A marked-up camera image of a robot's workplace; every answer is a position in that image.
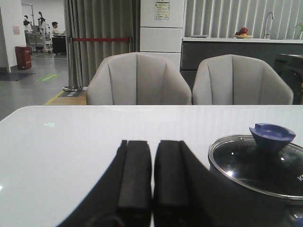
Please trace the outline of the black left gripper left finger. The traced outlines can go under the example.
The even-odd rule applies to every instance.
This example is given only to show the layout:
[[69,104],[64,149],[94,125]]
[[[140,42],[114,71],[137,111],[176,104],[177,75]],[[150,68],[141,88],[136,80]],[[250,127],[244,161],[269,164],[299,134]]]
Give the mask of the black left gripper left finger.
[[107,170],[61,227],[148,227],[152,162],[146,141],[121,142]]

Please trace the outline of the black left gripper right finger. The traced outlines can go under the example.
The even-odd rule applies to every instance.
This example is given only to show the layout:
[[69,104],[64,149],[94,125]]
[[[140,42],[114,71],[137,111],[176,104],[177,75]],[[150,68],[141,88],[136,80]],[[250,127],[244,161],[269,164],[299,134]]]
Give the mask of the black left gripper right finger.
[[160,142],[154,165],[156,227],[235,227],[228,192],[184,141]]

